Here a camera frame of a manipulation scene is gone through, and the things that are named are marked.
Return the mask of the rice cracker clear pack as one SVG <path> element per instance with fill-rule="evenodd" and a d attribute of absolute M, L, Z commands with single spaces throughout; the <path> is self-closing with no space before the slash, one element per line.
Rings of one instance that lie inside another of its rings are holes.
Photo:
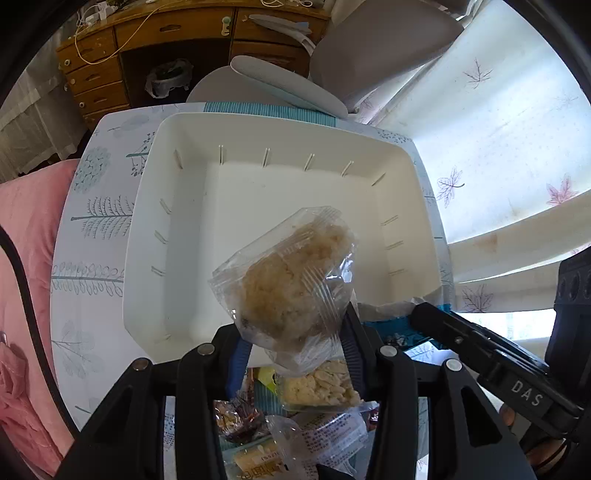
<path fill-rule="evenodd" d="M 217 267 L 209 286 L 245 341 L 301 376 L 337 350 L 355 259 L 338 209 L 301 208 Z"/>

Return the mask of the yellow cheese cake pack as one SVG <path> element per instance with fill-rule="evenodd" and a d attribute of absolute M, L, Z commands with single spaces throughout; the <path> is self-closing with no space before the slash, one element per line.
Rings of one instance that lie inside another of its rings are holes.
<path fill-rule="evenodd" d="M 238 479 L 284 479 L 287 475 L 273 438 L 240 448 L 231 459 L 238 468 Z"/>

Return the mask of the white plastic storage bin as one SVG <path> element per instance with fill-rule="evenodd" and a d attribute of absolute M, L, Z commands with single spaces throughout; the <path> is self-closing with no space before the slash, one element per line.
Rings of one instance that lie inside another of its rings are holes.
<path fill-rule="evenodd" d="M 125 329 L 156 362 L 211 340 L 230 320 L 209 284 L 214 270 L 328 211 L 355 236 L 361 301 L 436 291 L 446 242 L 420 167 L 410 139 L 376 129 L 230 113 L 169 117 L 156 131 L 132 214 Z"/>

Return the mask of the wooden desk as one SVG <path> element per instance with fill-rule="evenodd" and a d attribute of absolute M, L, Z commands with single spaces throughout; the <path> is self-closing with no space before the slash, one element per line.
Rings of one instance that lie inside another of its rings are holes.
<path fill-rule="evenodd" d="M 189 75 L 164 103 L 185 100 L 201 78 L 238 55 L 307 75 L 304 47 L 254 23 L 256 14 L 304 25 L 312 42 L 329 26 L 329 13 L 290 1 L 134 1 L 65 40 L 56 50 L 58 65 L 90 129 L 109 113 L 158 104 L 145 89 L 153 73 Z"/>

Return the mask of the floral curtain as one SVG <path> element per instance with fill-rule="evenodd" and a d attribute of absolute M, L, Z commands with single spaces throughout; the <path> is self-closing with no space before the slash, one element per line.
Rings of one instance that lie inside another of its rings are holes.
<path fill-rule="evenodd" d="M 550 335 L 559 263 L 590 244 L 590 104 L 507 3 L 476 1 L 454 45 L 372 124 L 411 138 L 449 244 L 458 309 L 521 342 Z"/>

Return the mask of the patterned tablecloth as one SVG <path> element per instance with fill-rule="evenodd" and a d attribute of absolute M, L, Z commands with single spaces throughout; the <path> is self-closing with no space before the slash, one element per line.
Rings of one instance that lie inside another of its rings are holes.
<path fill-rule="evenodd" d="M 94 129 L 62 211 L 51 268 L 51 344 L 57 385 L 82 428 L 132 360 L 144 351 L 123 326 L 124 259 L 141 174 L 159 125 L 181 112 L 228 112 L 304 121 L 401 146 L 410 154 L 428 205 L 440 266 L 434 303 L 450 309 L 455 289 L 433 188 L 408 137 L 294 107 L 197 102 L 110 113 Z"/>

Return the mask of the trash bin under desk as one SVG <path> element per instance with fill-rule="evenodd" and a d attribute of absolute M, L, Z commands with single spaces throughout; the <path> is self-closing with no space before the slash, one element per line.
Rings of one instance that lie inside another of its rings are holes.
<path fill-rule="evenodd" d="M 154 99 L 164 99 L 175 89 L 187 91 L 190 81 L 191 66 L 177 60 L 153 69 L 146 77 L 144 90 Z"/>

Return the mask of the lace covered piano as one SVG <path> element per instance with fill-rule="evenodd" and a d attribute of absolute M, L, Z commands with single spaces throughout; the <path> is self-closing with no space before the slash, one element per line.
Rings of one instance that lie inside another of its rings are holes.
<path fill-rule="evenodd" d="M 0 177 L 3 182 L 37 167 L 52 155 L 73 154 L 87 126 L 66 91 L 53 35 L 33 57 L 1 107 Z"/>

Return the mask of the date walnut clear pack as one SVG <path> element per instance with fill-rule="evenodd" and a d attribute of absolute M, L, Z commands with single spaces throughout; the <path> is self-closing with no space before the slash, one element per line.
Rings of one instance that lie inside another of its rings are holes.
<path fill-rule="evenodd" d="M 263 413 L 249 402 L 239 398 L 215 400 L 213 408 L 218 434 L 226 441 L 244 444 L 266 435 Z"/>

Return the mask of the grey office chair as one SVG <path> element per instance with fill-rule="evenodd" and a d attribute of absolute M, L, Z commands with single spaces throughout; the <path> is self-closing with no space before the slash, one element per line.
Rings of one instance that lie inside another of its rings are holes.
<path fill-rule="evenodd" d="M 255 14 L 252 21 L 304 46 L 308 76 L 238 55 L 202 78 L 188 102 L 293 106 L 346 119 L 384 83 L 442 56 L 464 30 L 424 1 L 365 1 L 318 43 L 280 17 Z"/>

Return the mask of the clear printed pastry pack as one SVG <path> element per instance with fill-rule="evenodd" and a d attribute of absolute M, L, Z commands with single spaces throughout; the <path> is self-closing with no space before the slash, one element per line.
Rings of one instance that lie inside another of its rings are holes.
<path fill-rule="evenodd" d="M 291 418 L 269 415 L 266 425 L 290 479 L 318 479 L 318 465 L 355 476 L 353 462 L 369 438 L 366 422 L 355 409 L 300 412 Z"/>

